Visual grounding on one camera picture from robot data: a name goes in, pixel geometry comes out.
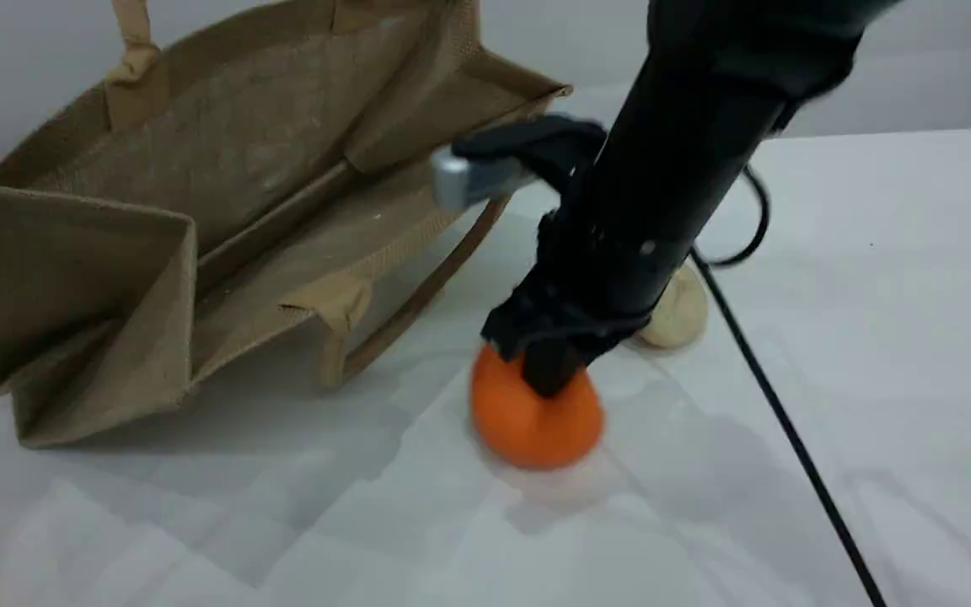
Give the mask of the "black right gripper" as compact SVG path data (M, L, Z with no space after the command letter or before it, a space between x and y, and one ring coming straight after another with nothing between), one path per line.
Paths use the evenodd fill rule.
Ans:
M655 277L570 212L547 212L527 276L486 316L485 343L502 360L523 353L523 381L556 397L586 364L645 326Z

